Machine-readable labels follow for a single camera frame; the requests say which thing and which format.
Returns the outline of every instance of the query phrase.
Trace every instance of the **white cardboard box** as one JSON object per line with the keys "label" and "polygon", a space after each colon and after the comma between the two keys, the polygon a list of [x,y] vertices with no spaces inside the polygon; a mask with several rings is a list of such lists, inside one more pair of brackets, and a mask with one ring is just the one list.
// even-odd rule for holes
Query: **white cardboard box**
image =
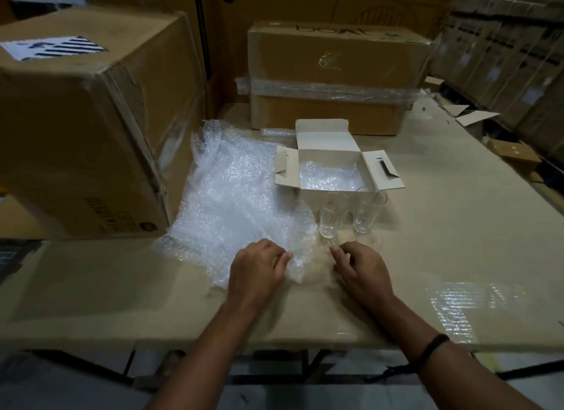
{"label": "white cardboard box", "polygon": [[[296,121],[298,148],[276,149],[276,184],[301,189],[310,204],[318,205],[328,191],[301,187],[300,161],[314,161],[324,167],[346,168],[356,164],[364,186],[386,190],[405,187],[384,150],[361,152],[345,119],[299,119]],[[354,191],[342,191],[351,197]]]}

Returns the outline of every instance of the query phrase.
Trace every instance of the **drinking glass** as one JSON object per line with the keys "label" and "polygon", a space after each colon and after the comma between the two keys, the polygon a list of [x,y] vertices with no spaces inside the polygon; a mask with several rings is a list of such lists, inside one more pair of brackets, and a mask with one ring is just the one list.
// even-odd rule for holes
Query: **drinking glass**
{"label": "drinking glass", "polygon": [[357,200],[352,227],[359,233],[366,233],[387,202],[387,196],[381,191],[370,191],[366,187],[361,187],[356,192]]}
{"label": "drinking glass", "polygon": [[319,210],[319,233],[325,238],[335,238],[339,227],[349,212],[349,198],[337,192],[329,192]]}

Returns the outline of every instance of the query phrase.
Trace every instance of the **hand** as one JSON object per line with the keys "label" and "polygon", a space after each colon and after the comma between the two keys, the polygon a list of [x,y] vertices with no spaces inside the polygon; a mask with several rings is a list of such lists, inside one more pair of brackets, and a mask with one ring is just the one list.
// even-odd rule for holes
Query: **hand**
{"label": "hand", "polygon": [[372,248],[354,241],[332,246],[330,251],[346,290],[372,313],[394,298],[386,264]]}
{"label": "hand", "polygon": [[293,254],[268,239],[240,250],[231,264],[226,306],[257,316],[284,281]]}

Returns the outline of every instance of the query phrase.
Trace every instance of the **tabletop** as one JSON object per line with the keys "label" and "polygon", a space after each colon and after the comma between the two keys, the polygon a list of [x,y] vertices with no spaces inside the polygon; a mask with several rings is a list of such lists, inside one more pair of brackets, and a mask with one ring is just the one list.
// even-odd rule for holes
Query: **tabletop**
{"label": "tabletop", "polygon": [[[224,116],[248,126],[237,109]],[[378,249],[399,298],[468,349],[564,350],[562,216],[431,99],[415,103],[398,136],[354,137],[361,150],[384,149],[405,188],[387,191],[371,234],[356,236],[345,225],[339,241]],[[65,349],[193,342],[224,291],[209,286],[201,266],[168,258],[153,242],[46,243],[0,286],[0,343]],[[391,344],[342,293],[318,237],[303,283],[285,284],[248,346]]]}

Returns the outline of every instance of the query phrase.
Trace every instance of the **concrete floor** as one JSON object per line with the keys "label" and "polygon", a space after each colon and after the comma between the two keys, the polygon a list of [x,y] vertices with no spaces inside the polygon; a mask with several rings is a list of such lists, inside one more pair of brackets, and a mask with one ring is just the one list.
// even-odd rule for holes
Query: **concrete floor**
{"label": "concrete floor", "polygon": [[[76,355],[114,370],[123,370],[128,352],[86,351]],[[131,376],[151,374],[164,351],[137,352]],[[562,359],[564,355],[485,354],[479,359],[493,369],[513,369]],[[401,364],[395,351],[353,350],[338,359],[330,373],[379,373]],[[237,363],[232,374],[297,373],[299,363]],[[511,384],[546,410],[564,408],[564,373],[512,381]],[[58,367],[32,355],[4,353],[0,359],[2,410],[141,410],[151,395]],[[422,386],[227,386],[219,409],[435,409]]]}

